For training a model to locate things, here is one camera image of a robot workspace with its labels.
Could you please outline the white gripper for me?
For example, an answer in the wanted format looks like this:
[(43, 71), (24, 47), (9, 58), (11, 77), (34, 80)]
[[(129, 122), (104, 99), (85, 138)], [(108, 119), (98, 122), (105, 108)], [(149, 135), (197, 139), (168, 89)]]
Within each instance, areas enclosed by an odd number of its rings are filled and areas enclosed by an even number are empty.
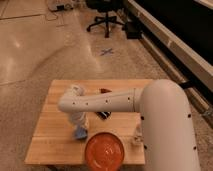
[(70, 115), (69, 120), (74, 125), (80, 126), (86, 130), (89, 129), (89, 120), (85, 112), (73, 113)]

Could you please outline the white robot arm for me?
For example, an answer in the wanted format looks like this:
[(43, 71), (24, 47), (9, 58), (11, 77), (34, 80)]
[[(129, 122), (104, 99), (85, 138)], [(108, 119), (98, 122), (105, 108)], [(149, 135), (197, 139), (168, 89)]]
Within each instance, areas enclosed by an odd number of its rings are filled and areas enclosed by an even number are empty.
[(171, 80), (95, 95), (72, 85), (60, 97), (58, 109), (75, 118), (84, 112), (137, 112), (142, 117), (145, 171), (201, 171), (190, 104)]

